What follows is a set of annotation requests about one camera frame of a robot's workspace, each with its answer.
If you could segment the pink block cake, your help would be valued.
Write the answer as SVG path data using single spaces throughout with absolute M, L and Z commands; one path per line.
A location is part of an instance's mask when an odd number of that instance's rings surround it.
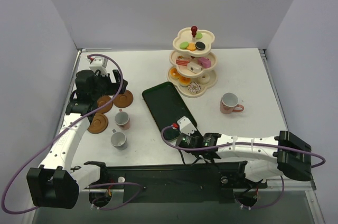
M 208 58 L 199 57 L 198 65 L 200 65 L 203 68 L 210 68 L 212 66 L 212 62 Z

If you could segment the orange glazed donut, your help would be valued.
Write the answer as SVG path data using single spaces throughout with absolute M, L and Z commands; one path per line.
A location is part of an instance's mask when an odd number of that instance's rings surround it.
M 170 77 L 172 79 L 179 79 L 181 77 L 181 75 L 178 73 L 176 68 L 171 68 L 170 69 Z

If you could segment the pink floral mug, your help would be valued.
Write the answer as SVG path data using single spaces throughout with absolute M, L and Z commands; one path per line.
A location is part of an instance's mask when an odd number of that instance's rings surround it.
M 237 95 L 228 92 L 225 93 L 220 100 L 220 111 L 223 114 L 231 114 L 233 112 L 243 112 L 244 106 L 239 104 L 239 99 Z

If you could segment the grey mug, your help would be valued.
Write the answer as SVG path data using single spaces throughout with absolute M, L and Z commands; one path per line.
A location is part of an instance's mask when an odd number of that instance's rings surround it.
M 111 145 L 118 149 L 124 150 L 127 148 L 127 136 L 123 132 L 118 132 L 115 129 L 112 130 L 112 135 L 110 138 Z

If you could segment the brown coaster front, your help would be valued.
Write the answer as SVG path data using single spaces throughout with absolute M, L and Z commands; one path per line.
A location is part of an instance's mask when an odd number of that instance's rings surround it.
M 104 114 L 96 113 L 88 127 L 88 132 L 92 134 L 102 133 L 108 127 L 108 124 L 108 118 Z

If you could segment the green macaron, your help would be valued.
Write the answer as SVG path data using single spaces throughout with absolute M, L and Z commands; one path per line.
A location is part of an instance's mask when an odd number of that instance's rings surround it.
M 201 32 L 197 32 L 195 38 L 197 40 L 201 39 L 203 37 L 203 34 Z
M 189 44 L 190 44 L 189 42 L 182 42 L 180 43 L 179 48 L 186 49 L 189 46 Z

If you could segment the sprinkled white donut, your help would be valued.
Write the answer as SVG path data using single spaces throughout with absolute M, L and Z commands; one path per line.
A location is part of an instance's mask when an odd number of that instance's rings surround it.
M 187 89 L 191 94 L 196 95 L 201 91 L 201 85 L 197 82 L 191 82 Z

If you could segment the white block cake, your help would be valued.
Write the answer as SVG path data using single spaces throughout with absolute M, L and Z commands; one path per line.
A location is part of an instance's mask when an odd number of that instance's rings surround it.
M 199 73 L 202 70 L 202 67 L 195 62 L 189 62 L 186 67 L 193 73 Z

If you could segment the orange white blue donut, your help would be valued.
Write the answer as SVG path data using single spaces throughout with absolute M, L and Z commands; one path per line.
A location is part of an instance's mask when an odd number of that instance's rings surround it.
M 179 78 L 179 85 L 182 87 L 187 87 L 189 84 L 191 83 L 191 79 L 190 78 L 186 78 L 181 76 Z

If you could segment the brown coaster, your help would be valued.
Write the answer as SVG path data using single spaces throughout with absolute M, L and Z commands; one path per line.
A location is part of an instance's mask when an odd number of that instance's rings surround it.
M 132 104 L 133 100 L 133 94 L 129 90 L 125 90 L 123 94 L 115 96 L 113 104 L 118 108 L 126 108 Z
M 108 127 L 108 124 L 108 118 L 104 114 L 96 113 L 88 127 L 88 132 L 92 134 L 102 133 Z
M 113 102 L 111 101 L 110 96 L 105 95 L 98 99 L 97 105 L 99 108 L 98 113 L 105 114 L 112 109 Z

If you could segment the dark chocolate macaron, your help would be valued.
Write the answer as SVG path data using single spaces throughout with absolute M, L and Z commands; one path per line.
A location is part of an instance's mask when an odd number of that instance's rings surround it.
M 203 42 L 196 42 L 195 43 L 195 47 L 198 49 L 198 50 L 204 50 L 206 45 L 203 43 Z

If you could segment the pink strawberry cake slice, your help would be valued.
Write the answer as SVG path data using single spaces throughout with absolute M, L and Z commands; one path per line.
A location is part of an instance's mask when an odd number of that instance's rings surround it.
M 175 63 L 179 66 L 187 66 L 188 63 L 191 62 L 190 58 L 183 57 L 182 55 L 179 55 L 176 57 Z

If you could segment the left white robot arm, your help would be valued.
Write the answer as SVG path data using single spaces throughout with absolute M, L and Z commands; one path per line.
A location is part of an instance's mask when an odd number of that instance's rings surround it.
M 26 175 L 36 207 L 71 209 L 83 189 L 91 184 L 97 188 L 107 185 L 109 175 L 104 162 L 87 161 L 74 172 L 71 164 L 85 131 L 98 114 L 98 100 L 126 90 L 128 83 L 119 70 L 115 69 L 113 74 L 114 82 L 109 73 L 103 74 L 99 69 L 77 72 L 76 88 L 67 104 L 58 139 L 40 165 L 30 168 Z

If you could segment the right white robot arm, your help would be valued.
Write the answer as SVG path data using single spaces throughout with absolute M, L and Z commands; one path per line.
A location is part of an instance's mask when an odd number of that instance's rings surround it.
M 249 138 L 206 133 L 203 137 L 181 134 L 176 146 L 206 160 L 242 158 L 245 168 L 236 173 L 240 186 L 249 186 L 273 176 L 286 176 L 296 181 L 310 181 L 311 157 L 303 152 L 312 148 L 305 141 L 289 131 L 277 136 Z

